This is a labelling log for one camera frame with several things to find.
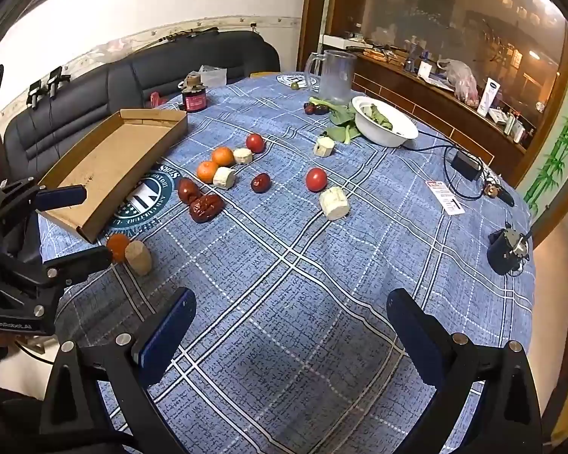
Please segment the black power adapter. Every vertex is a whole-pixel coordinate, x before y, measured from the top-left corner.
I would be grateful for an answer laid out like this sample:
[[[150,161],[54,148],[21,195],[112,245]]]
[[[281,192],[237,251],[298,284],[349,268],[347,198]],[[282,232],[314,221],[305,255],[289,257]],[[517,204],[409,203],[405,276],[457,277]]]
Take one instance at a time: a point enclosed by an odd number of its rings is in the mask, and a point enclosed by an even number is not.
[[[471,180],[471,182],[477,180],[483,171],[480,160],[461,150],[457,150],[457,153],[454,154],[450,165],[461,176]]]

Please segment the red tomato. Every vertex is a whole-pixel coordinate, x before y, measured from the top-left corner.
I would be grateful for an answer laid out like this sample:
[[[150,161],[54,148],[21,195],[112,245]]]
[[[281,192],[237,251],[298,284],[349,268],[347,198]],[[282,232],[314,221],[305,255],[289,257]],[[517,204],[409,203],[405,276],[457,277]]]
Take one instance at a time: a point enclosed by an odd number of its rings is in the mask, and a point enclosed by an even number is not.
[[[260,154],[264,151],[265,141],[257,133],[251,133],[246,137],[246,148],[254,154]]]
[[[307,171],[306,186],[309,191],[318,193],[323,191],[327,185],[328,178],[323,169],[314,167]]]

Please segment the pink plastic bag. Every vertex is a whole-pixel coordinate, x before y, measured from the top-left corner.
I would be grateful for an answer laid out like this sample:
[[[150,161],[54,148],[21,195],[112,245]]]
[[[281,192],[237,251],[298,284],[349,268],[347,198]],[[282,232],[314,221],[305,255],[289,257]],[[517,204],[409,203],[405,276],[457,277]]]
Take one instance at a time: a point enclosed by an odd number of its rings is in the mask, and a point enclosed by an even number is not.
[[[475,77],[470,67],[456,59],[440,59],[437,67],[454,88],[454,96],[466,106],[476,109],[479,104]]]

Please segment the orange mandarin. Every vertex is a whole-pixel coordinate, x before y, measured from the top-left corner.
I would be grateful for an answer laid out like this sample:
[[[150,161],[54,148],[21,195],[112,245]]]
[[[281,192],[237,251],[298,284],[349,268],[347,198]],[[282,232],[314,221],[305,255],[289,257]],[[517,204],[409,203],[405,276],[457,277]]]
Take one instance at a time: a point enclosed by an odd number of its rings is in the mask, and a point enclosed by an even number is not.
[[[130,239],[126,234],[111,234],[106,241],[106,247],[111,252],[112,261],[114,263],[123,263],[125,261],[126,248],[130,244]]]
[[[208,185],[211,185],[215,177],[215,173],[216,171],[218,171],[218,168],[219,165],[212,160],[203,161],[197,167],[197,178],[199,178],[201,182],[205,182]]]
[[[236,164],[233,151],[227,146],[220,146],[213,150],[211,160],[218,166],[231,167]]]

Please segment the white blue box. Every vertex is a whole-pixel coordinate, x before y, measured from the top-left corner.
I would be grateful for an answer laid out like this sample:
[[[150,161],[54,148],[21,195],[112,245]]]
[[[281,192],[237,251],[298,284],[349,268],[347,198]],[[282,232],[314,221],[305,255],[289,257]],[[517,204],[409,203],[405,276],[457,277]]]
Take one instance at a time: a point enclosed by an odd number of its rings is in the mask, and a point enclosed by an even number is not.
[[[477,107],[477,114],[485,118],[500,90],[500,83],[488,77]]]

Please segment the black leather sofa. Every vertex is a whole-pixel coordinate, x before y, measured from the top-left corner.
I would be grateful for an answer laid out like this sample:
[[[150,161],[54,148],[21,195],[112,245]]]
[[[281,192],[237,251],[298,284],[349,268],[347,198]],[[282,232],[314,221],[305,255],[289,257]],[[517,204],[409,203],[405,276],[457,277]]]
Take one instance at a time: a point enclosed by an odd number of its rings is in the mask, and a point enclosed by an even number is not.
[[[102,65],[61,85],[15,116],[3,135],[9,178],[41,178],[77,141],[122,109],[150,106],[150,94],[170,100],[201,66],[226,71],[235,83],[255,72],[278,72],[275,47],[250,31],[178,37]]]

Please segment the white bowl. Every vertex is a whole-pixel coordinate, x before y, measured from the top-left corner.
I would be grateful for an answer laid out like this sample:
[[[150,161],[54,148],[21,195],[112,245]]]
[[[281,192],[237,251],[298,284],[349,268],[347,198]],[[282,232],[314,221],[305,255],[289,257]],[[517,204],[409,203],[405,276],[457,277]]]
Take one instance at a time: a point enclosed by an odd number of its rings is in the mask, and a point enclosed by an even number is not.
[[[357,95],[351,100],[355,124],[368,140],[387,148],[398,148],[418,138],[418,127],[403,112],[374,98]]]

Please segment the clear plastic bag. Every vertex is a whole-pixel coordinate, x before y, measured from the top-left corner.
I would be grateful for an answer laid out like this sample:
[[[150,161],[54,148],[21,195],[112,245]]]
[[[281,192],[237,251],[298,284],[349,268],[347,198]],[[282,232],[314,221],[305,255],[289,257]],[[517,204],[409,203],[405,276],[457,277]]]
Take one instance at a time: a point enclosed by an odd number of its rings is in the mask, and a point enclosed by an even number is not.
[[[201,82],[205,87],[216,88],[228,83],[228,70],[208,65],[202,65],[199,69]]]

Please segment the white yam chunk small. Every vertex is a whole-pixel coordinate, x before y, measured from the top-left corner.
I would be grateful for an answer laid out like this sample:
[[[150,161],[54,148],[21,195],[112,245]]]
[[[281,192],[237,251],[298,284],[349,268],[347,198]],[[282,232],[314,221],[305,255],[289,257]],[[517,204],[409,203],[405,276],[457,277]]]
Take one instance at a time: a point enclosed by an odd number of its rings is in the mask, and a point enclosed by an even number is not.
[[[253,161],[253,153],[247,148],[233,150],[235,162],[239,165],[247,165]]]

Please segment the white yam chunk far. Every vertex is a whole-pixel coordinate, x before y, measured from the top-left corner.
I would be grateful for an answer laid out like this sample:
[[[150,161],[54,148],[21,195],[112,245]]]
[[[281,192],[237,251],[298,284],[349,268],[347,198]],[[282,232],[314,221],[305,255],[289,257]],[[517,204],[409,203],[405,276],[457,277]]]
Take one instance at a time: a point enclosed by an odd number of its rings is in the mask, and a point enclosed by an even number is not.
[[[314,144],[313,153],[317,157],[330,156],[335,148],[335,142],[328,136],[318,136]]]

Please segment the white yam chunk large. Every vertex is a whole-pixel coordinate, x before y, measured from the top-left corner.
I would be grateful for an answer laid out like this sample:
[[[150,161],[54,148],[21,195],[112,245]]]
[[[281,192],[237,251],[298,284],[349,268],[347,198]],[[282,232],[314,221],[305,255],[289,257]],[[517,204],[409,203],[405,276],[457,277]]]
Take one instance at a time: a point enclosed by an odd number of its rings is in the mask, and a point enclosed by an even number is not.
[[[331,221],[347,216],[351,210],[349,200],[340,187],[332,187],[323,191],[319,202],[324,216]]]

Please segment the dark jam jar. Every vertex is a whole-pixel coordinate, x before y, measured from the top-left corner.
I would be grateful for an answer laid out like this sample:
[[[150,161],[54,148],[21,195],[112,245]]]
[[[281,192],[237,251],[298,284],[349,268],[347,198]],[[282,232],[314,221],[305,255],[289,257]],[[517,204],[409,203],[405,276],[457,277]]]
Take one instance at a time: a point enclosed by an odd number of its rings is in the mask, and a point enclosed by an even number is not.
[[[183,101],[179,106],[180,110],[186,113],[196,113],[207,108],[206,87],[202,83],[199,72],[190,72],[178,84]]]

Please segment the red plastic bag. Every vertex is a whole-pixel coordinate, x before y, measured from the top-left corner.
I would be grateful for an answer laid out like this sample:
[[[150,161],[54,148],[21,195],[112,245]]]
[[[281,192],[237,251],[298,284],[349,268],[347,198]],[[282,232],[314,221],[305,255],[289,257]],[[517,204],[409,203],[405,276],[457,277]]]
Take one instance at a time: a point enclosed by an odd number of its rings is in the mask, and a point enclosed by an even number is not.
[[[161,95],[157,91],[154,91],[152,94],[150,94],[150,106],[153,109],[166,104],[167,101],[167,98],[161,97]]]

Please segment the large dark red jujube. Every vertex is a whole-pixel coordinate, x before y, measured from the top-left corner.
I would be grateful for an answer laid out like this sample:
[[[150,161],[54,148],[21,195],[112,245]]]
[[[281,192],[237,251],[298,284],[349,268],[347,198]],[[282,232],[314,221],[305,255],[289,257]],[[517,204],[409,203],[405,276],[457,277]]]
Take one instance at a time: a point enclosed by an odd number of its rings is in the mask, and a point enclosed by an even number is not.
[[[225,202],[217,194],[207,194],[190,203],[190,217],[197,224],[203,224],[218,216],[225,208]]]

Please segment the black clips on sofa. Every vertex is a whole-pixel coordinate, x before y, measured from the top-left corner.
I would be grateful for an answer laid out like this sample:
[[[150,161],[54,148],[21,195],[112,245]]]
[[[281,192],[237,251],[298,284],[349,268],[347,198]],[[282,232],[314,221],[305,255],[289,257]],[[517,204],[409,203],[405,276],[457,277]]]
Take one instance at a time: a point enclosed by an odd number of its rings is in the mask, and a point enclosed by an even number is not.
[[[70,81],[69,74],[63,72],[62,66],[52,70],[46,80],[40,79],[29,85],[26,97],[27,107],[35,110],[42,97],[47,96],[50,100],[56,97],[62,83]]]

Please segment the clear glass pitcher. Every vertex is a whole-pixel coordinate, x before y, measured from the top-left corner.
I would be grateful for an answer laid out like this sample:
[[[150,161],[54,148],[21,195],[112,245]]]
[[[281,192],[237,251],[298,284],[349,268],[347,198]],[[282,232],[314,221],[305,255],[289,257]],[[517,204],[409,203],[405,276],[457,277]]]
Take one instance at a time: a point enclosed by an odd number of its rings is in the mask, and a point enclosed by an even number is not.
[[[312,52],[304,66],[307,90],[330,104],[347,104],[352,97],[356,61],[357,56],[346,51]]]

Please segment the beige yam chunk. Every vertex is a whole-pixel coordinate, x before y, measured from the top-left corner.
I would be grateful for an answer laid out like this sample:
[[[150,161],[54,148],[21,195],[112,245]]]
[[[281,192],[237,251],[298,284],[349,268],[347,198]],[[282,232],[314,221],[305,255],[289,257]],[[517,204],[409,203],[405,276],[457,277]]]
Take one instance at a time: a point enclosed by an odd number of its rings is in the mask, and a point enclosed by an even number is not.
[[[138,276],[146,276],[153,268],[150,250],[141,241],[135,240],[127,245],[125,259],[128,266]]]

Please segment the dark plums cluster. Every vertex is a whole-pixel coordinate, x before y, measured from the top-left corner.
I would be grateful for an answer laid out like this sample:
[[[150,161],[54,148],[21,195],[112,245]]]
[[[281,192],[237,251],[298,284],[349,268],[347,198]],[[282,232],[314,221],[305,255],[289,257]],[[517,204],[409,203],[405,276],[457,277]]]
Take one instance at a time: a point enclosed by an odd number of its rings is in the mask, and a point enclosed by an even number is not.
[[[308,101],[304,103],[304,112],[307,115],[327,115],[330,113],[330,108],[326,104],[314,104]]]

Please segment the blue plaid tablecloth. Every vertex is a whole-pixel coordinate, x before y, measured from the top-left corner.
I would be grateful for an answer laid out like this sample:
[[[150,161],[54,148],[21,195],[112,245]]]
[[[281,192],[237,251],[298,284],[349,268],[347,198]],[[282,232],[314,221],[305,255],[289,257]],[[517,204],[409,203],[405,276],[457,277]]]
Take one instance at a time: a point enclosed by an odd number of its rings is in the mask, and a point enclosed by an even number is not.
[[[328,119],[304,112],[307,94],[275,77],[212,90],[189,132],[120,207],[111,231],[141,241],[154,259],[138,276],[125,264],[73,286],[60,301],[61,340],[94,347],[135,331],[179,287],[197,314],[165,377],[150,393],[193,453],[390,453],[432,396],[387,318],[403,288],[449,332],[477,344],[528,344],[535,266],[500,276],[488,236],[529,226],[522,201],[486,197],[450,162],[456,153],[425,125],[408,148],[362,137],[314,155]],[[264,151],[235,164],[217,189],[197,178],[214,149]],[[306,175],[318,167],[350,213],[328,220]],[[268,192],[251,180],[270,175]],[[197,224],[179,179],[222,212]],[[445,182],[465,213],[448,216],[426,185]]]

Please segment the brown cardboard tray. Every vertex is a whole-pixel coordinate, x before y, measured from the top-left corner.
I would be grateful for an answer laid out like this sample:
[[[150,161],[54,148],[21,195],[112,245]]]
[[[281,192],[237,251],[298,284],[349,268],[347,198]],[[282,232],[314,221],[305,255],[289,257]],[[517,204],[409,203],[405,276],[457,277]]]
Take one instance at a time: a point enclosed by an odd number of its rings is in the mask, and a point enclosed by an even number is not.
[[[84,203],[43,217],[93,243],[137,182],[187,132],[186,112],[122,109],[97,125],[41,179],[48,189],[82,185]]]

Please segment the black cylindrical device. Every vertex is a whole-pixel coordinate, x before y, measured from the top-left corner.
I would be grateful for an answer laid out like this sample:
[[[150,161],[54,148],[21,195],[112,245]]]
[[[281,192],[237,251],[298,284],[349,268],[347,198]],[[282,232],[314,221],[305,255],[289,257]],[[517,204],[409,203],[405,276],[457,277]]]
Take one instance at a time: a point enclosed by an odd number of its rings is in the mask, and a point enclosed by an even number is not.
[[[529,260],[531,238],[532,230],[518,231],[509,222],[499,231],[491,233],[486,257],[493,271],[500,276],[522,272]]]

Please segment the white red label card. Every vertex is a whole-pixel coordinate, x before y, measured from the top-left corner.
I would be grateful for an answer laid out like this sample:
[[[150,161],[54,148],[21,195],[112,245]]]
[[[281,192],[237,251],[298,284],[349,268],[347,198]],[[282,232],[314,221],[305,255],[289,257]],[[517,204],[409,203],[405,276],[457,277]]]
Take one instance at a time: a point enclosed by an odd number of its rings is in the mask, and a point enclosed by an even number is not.
[[[453,195],[453,192],[450,191],[445,182],[427,180],[426,185],[448,216],[457,216],[465,213],[463,206],[460,205],[457,197]]]

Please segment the white yam chunk cube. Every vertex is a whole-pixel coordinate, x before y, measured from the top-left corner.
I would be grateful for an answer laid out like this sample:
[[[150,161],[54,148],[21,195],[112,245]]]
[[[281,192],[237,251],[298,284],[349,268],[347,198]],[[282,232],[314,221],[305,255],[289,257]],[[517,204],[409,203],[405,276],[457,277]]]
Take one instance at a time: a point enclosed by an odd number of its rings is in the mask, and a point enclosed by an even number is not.
[[[234,169],[220,166],[215,171],[212,183],[217,189],[229,190],[236,182],[236,172]]]

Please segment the green leafy vegetable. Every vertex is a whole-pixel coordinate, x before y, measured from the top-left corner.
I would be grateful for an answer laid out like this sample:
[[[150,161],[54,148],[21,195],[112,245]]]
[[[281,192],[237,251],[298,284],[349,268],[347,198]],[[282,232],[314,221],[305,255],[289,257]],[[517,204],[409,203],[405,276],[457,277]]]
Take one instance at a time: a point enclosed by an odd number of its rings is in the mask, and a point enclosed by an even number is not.
[[[322,136],[328,136],[336,143],[349,145],[361,135],[356,126],[355,113],[348,104],[332,104],[316,97],[311,97],[309,101],[314,104],[326,104],[330,108],[330,113],[327,114],[330,125],[321,133]]]

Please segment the wooden sideboard cabinet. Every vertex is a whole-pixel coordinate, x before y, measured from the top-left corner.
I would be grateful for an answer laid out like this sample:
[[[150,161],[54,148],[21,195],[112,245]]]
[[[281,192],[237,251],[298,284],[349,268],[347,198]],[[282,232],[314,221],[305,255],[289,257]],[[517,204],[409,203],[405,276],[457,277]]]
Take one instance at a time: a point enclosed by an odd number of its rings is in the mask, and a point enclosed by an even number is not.
[[[486,160],[527,178],[568,91],[568,21],[551,0],[304,0],[298,61],[322,46],[357,56],[353,87],[389,101]],[[440,59],[467,64],[485,118],[454,96]]]

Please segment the small dark red jujube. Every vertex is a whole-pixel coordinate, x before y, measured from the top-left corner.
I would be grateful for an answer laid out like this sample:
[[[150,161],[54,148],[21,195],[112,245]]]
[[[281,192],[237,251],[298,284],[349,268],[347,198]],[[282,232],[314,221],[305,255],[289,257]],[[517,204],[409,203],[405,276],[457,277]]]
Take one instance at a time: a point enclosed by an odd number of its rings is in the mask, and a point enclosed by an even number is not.
[[[268,192],[271,185],[272,181],[268,173],[260,173],[251,180],[251,190],[257,194]]]

